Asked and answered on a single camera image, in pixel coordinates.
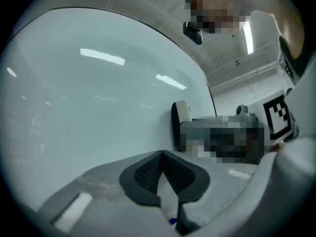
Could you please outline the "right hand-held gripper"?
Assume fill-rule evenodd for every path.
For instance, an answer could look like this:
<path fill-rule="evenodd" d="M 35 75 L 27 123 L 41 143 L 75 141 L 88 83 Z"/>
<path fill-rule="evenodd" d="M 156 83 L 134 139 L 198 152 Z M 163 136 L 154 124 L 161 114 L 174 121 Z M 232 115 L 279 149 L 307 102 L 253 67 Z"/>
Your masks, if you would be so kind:
<path fill-rule="evenodd" d="M 285 91 L 239 105 L 236 116 L 250 116 L 261 130 L 266 143 L 289 142 L 299 135 L 299 128 L 285 103 Z M 239 122 L 195 120 L 180 124 L 180 151 L 192 158 L 222 163 L 247 162 L 246 128 Z"/>

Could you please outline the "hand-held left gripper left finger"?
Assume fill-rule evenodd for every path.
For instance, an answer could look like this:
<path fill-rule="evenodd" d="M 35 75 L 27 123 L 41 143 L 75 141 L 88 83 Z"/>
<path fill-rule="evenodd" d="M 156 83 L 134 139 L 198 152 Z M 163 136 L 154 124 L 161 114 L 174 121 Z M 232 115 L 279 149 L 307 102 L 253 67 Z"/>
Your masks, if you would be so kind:
<path fill-rule="evenodd" d="M 129 166 L 154 155 L 140 154 L 94 167 L 55 192 L 38 210 L 56 234 L 172 234 L 160 207 L 131 200 L 119 183 Z"/>

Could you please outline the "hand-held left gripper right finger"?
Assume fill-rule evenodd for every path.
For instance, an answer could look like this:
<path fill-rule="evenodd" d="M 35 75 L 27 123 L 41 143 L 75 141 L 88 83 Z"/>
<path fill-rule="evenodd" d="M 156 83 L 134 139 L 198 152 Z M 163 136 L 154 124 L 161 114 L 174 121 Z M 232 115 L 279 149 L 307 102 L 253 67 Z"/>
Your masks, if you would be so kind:
<path fill-rule="evenodd" d="M 175 229 L 187 234 L 215 220 L 243 192 L 257 166 L 162 153 L 162 172 L 178 196 Z"/>

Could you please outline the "white whiteboard eraser black felt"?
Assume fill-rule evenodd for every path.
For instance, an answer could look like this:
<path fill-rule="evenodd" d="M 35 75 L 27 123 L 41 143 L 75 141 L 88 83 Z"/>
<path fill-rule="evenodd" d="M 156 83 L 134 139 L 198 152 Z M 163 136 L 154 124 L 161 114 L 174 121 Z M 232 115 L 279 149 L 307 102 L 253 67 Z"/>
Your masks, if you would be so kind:
<path fill-rule="evenodd" d="M 181 131 L 181 125 L 192 122 L 191 110 L 186 100 L 176 101 L 171 107 L 171 123 L 174 143 L 177 151 L 186 151 L 186 134 Z"/>

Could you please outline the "large white whiteboard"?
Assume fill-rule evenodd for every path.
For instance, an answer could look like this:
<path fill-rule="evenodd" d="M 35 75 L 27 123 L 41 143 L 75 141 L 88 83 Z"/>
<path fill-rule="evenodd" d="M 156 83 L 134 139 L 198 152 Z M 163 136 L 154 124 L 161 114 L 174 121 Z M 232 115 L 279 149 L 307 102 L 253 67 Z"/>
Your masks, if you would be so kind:
<path fill-rule="evenodd" d="M 66 174 L 173 148 L 171 106 L 215 114 L 200 66 L 125 15 L 61 8 L 36 18 L 0 56 L 0 152 L 13 171 Z"/>

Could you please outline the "blue-capped white marker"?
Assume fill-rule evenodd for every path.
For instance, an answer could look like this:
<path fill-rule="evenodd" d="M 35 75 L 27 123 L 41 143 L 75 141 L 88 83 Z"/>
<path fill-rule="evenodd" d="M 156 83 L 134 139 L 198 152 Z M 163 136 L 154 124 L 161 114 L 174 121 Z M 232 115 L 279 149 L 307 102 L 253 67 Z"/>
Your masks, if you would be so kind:
<path fill-rule="evenodd" d="M 178 220 L 178 196 L 171 187 L 164 173 L 158 181 L 157 195 L 160 197 L 160 208 L 168 223 L 175 228 Z"/>

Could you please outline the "white ceiling pipes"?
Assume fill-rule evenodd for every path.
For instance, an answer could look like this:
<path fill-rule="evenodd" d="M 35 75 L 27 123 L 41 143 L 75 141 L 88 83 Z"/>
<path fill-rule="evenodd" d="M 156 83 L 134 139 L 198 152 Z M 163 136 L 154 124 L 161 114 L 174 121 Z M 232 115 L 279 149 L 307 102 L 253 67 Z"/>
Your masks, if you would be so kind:
<path fill-rule="evenodd" d="M 257 69 L 255 69 L 255 70 L 252 70 L 252 71 L 250 71 L 250 72 L 247 72 L 247 73 L 245 73 L 245 74 L 242 74 L 242 75 L 240 75 L 240 76 L 238 76 L 238 77 L 235 77 L 235 78 L 233 78 L 233 79 L 231 79 L 231 80 L 228 80 L 228 81 L 223 82 L 223 83 L 221 83 L 221 84 L 218 84 L 218 85 L 216 85 L 216 86 L 214 86 L 214 87 L 211 87 L 211 88 L 210 88 L 210 91 L 211 91 L 212 93 L 213 93 L 213 92 L 221 91 L 221 90 L 223 90 L 223 89 L 226 89 L 226 88 L 228 88 L 228 87 L 231 87 L 231 86 L 233 86 L 233 85 L 236 85 L 236 84 L 238 84 L 238 83 L 241 83 L 241 82 L 243 82 L 243 81 L 245 81 L 245 80 L 251 79 L 251 78 L 256 77 L 256 76 L 258 76 L 258 75 L 261 75 L 261 74 L 264 74 L 264 73 L 266 73 L 266 72 L 268 72 L 268 71 L 276 70 L 277 68 L 278 68 L 278 62 L 269 63 L 269 64 L 267 64 L 267 65 L 264 65 L 264 66 L 260 67 L 260 68 L 257 68 Z"/>

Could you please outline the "ceiling light strip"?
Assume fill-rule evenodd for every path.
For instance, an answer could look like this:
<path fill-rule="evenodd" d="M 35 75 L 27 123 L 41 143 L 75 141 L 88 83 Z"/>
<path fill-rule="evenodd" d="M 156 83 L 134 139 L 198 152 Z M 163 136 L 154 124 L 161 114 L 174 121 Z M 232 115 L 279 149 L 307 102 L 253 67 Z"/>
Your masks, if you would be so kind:
<path fill-rule="evenodd" d="M 251 31 L 251 26 L 250 22 L 246 21 L 243 25 L 243 32 L 244 32 L 244 37 L 246 41 L 246 47 L 247 47 L 247 54 L 252 54 L 254 52 L 254 47 L 253 47 L 253 37 L 252 37 L 252 31 Z"/>

